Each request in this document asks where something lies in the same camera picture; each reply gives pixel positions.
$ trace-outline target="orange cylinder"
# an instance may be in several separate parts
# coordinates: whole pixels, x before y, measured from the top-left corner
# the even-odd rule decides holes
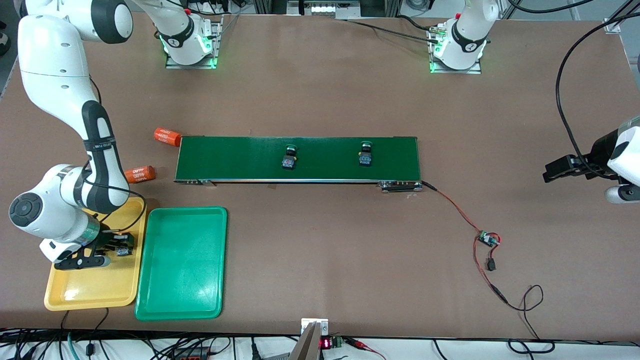
[[[124,172],[124,176],[127,178],[127,182],[129,184],[143,183],[145,181],[155,179],[156,170],[151,165],[147,165],[146,167],[130,168]]]
[[[169,145],[178,147],[180,146],[182,135],[180,133],[176,133],[175,131],[159,127],[154,131],[154,138],[159,142],[164,142]]]

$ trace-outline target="yellow tray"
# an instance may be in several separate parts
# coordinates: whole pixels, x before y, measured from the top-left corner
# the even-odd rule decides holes
[[[140,198],[130,198],[105,224],[112,229],[129,225],[140,214],[142,205]],[[127,230],[135,239],[133,255],[110,256],[111,263],[104,268],[64,271],[51,265],[44,306],[51,311],[66,311],[129,305],[138,293],[146,223],[147,214],[144,214]]]

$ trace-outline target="plastic tray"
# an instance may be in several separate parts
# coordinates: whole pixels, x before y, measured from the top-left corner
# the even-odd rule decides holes
[[[222,310],[227,210],[161,208],[149,213],[136,318],[211,319]]]
[[[105,224],[112,229],[125,227],[140,214],[142,206],[141,199],[132,197]],[[142,216],[128,230],[135,239],[131,256],[110,256],[111,263],[104,268],[56,270],[51,265],[44,306],[51,311],[66,311],[129,305],[138,292],[146,222],[147,217]]]

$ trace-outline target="teal cable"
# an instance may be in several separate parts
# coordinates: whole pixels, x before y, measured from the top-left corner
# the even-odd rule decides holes
[[[76,350],[74,349],[74,343],[73,341],[71,341],[71,332],[67,333],[67,343],[69,344],[69,349],[71,349],[71,355],[74,356],[74,359],[80,360],[80,358],[78,357],[78,354],[76,353]]]

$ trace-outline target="table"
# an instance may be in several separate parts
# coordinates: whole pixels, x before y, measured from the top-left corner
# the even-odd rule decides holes
[[[543,338],[640,338],[639,208],[607,203],[613,183],[542,180],[573,152],[556,111],[566,50],[596,22],[498,21],[483,74],[430,74],[424,43],[323,17],[242,16],[219,69],[165,70],[143,14],[122,45],[86,44],[124,168],[153,165],[133,190],[154,207],[224,206],[229,213],[223,311],[192,322],[139,322],[111,309],[104,328],[295,334],[326,317],[354,336],[530,337],[518,313],[485,285],[471,259],[473,230],[439,194],[382,194],[374,186],[172,182],[177,149],[158,126],[186,135],[418,136],[423,180],[451,196],[504,244],[489,274]],[[414,35],[399,19],[372,20]],[[421,23],[428,25],[427,20]],[[576,138],[593,141],[637,113],[638,89],[617,36],[578,48],[563,80]],[[8,207],[49,167],[82,165],[78,136],[27,99],[19,73],[0,102],[0,202]],[[58,327],[42,297],[50,264],[39,239],[0,217],[0,319]],[[488,248],[479,245],[479,258]],[[104,311],[72,312],[93,328]]]

